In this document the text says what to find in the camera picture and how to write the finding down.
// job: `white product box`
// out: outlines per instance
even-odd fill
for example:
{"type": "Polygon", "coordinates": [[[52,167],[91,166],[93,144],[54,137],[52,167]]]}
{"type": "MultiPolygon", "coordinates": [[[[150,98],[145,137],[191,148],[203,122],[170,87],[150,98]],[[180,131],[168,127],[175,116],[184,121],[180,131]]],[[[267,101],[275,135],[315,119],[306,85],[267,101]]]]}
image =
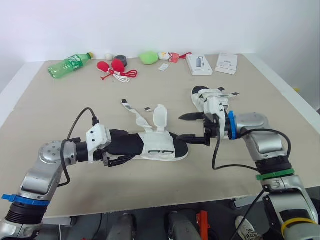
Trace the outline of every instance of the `white product box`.
{"type": "Polygon", "coordinates": [[[186,56],[186,62],[188,63],[192,76],[207,76],[212,75],[214,72],[205,55],[189,54],[186,56]]]}
{"type": "Polygon", "coordinates": [[[238,56],[229,53],[220,53],[216,62],[215,71],[235,75],[237,71],[238,56]]]}

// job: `bottle label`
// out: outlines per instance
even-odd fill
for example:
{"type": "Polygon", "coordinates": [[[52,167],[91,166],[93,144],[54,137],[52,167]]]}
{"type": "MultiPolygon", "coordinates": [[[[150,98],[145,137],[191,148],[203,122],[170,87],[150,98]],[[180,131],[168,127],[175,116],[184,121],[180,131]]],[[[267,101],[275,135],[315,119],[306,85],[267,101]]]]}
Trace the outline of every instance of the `bottle label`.
{"type": "Polygon", "coordinates": [[[69,60],[69,63],[72,65],[73,69],[75,70],[78,68],[81,68],[84,65],[78,55],[73,55],[71,57],[68,57],[67,59],[69,60]]]}

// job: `blue clip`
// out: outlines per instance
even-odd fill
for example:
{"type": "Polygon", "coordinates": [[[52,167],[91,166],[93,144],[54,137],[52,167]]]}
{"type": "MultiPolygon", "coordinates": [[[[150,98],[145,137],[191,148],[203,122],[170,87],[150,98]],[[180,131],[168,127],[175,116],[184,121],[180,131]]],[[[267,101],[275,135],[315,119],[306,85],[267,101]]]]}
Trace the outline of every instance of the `blue clip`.
{"type": "Polygon", "coordinates": [[[50,201],[34,200],[30,198],[25,198],[22,196],[17,196],[15,194],[13,195],[3,194],[1,198],[4,200],[8,200],[11,203],[17,202],[17,203],[35,205],[35,206],[48,206],[50,204],[50,201]]]}
{"type": "Polygon", "coordinates": [[[234,111],[230,111],[228,114],[231,125],[231,140],[237,139],[237,131],[236,131],[236,121],[234,116],[234,111]]]}

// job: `green sponge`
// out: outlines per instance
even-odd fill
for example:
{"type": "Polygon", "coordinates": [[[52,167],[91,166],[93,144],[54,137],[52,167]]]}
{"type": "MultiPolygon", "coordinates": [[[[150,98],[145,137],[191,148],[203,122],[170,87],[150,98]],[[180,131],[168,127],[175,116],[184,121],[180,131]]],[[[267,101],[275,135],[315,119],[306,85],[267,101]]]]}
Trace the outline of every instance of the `green sponge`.
{"type": "Polygon", "coordinates": [[[139,55],[141,62],[145,65],[154,64],[159,60],[158,54],[154,51],[146,51],[139,55]]]}

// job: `green cable tie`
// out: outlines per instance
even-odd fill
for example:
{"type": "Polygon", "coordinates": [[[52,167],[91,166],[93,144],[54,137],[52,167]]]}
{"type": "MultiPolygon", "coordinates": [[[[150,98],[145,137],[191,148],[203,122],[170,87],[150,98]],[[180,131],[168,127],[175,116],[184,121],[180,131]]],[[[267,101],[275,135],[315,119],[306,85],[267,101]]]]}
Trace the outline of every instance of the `green cable tie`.
{"type": "Polygon", "coordinates": [[[271,172],[271,173],[262,174],[262,175],[256,175],[256,179],[258,181],[261,181],[261,180],[265,180],[265,179],[281,177],[284,175],[289,175],[289,174],[294,174],[294,173],[295,173],[295,170],[293,168],[290,168],[287,170],[276,171],[276,172],[271,172]]]}

